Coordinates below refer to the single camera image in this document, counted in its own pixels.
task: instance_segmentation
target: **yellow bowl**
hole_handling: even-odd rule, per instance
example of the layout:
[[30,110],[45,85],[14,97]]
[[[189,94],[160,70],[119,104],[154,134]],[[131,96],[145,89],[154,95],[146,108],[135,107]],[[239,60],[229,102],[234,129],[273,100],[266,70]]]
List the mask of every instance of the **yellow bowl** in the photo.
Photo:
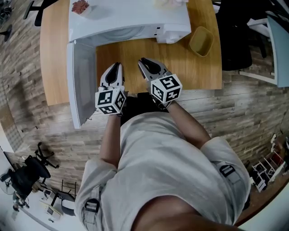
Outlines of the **yellow bowl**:
[[214,35],[204,27],[198,27],[191,37],[189,46],[200,57],[206,57],[212,48]]

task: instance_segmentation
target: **office chair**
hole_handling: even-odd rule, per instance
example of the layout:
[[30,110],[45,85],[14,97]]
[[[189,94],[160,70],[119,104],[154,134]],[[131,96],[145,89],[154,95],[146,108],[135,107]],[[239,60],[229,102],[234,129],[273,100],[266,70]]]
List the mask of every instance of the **office chair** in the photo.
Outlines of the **office chair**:
[[[265,46],[258,33],[247,26],[251,18],[264,18],[265,11],[258,0],[232,1],[222,0],[216,14],[222,52],[222,69],[238,70],[252,65],[249,45],[258,46],[262,57],[266,57]],[[256,40],[249,41],[249,33],[254,33]]]
[[7,42],[12,32],[12,25],[9,25],[6,31],[0,32],[0,35],[4,35],[4,42]]
[[[70,188],[68,193],[63,192],[63,186],[66,187],[66,188]],[[74,196],[70,194],[71,189],[74,189]],[[67,215],[70,215],[70,216],[75,216],[74,209],[68,208],[67,205],[64,205],[63,202],[66,202],[66,201],[67,202],[70,201],[70,202],[73,202],[73,203],[75,202],[75,198],[76,198],[76,182],[75,182],[75,186],[72,188],[72,187],[63,185],[63,180],[62,180],[61,191],[59,191],[58,194],[61,197],[61,209],[62,209],[62,212],[67,214]]]
[[51,155],[45,157],[45,156],[43,155],[43,153],[42,153],[41,148],[40,148],[41,144],[42,144],[42,142],[39,142],[38,145],[37,145],[38,150],[35,151],[36,157],[40,158],[41,163],[44,164],[45,166],[50,165],[50,166],[53,167],[53,168],[59,168],[59,165],[54,166],[53,164],[51,164],[51,163],[47,160],[47,159],[49,159],[50,157],[52,157],[52,156],[54,155],[54,152],[51,152]]
[[16,190],[23,201],[25,201],[31,193],[32,186],[40,177],[50,178],[49,171],[36,157],[29,156],[24,163],[26,166],[15,171],[9,169],[8,173],[1,177],[1,181],[10,177],[12,182],[11,186]]
[[12,7],[0,5],[0,25],[3,25],[11,16],[12,14]]
[[41,6],[33,6],[34,1],[30,2],[25,14],[23,16],[23,19],[27,19],[28,14],[30,11],[38,11],[38,14],[35,18],[35,22],[34,25],[36,27],[40,27],[41,26],[41,21],[42,21],[42,15],[43,15],[43,11],[45,8],[47,8],[48,6],[52,5],[53,3],[57,2],[57,0],[44,0],[41,4]]

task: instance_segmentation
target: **strap buckle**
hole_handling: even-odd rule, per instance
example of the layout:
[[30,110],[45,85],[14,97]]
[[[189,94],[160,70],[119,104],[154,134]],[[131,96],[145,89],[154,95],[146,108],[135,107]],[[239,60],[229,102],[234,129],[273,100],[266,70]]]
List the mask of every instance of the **strap buckle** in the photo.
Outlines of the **strap buckle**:
[[89,212],[98,213],[99,201],[97,199],[89,199],[84,206],[84,209]]
[[227,177],[233,172],[235,172],[236,170],[234,169],[232,165],[223,165],[220,167],[219,171],[223,174],[224,177]]

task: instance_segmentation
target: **white cabinet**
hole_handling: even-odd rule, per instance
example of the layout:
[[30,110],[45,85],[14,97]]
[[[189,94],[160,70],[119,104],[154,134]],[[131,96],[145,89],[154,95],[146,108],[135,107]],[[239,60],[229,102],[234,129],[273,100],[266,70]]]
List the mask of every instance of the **white cabinet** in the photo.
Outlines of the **white cabinet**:
[[95,111],[97,91],[96,50],[77,41],[67,45],[67,82],[71,114],[76,129]]

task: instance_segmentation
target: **floor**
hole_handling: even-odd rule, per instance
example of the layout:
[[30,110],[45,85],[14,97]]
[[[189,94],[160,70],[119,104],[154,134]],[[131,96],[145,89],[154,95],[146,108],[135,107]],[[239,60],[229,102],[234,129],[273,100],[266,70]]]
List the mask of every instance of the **floor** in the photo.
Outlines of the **floor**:
[[237,220],[235,226],[239,226],[251,219],[259,213],[265,206],[267,206],[279,192],[288,184],[289,175],[278,175],[275,181],[268,185],[265,191],[258,192],[257,187],[252,187],[250,193],[250,207],[244,210]]
[[[55,153],[52,162],[60,164],[59,169],[48,167],[51,184],[59,187],[64,179],[76,181],[79,188],[86,161],[99,153],[107,117],[96,113],[81,130],[75,130],[69,104],[47,106],[40,69],[40,27],[33,25],[36,13],[23,20],[29,2],[12,0],[13,14],[0,29],[13,25],[8,42],[0,37],[0,77],[19,132],[24,136],[33,127],[38,129],[26,138],[29,149],[8,155],[13,162],[22,162],[21,157],[33,155],[42,141]],[[266,49],[268,57],[263,59],[252,47],[252,72],[272,72],[269,43]],[[253,163],[270,152],[273,133],[280,134],[280,129],[288,127],[288,89],[241,76],[237,71],[223,72],[223,85],[222,90],[183,91],[178,101],[212,137],[226,138],[243,162]]]

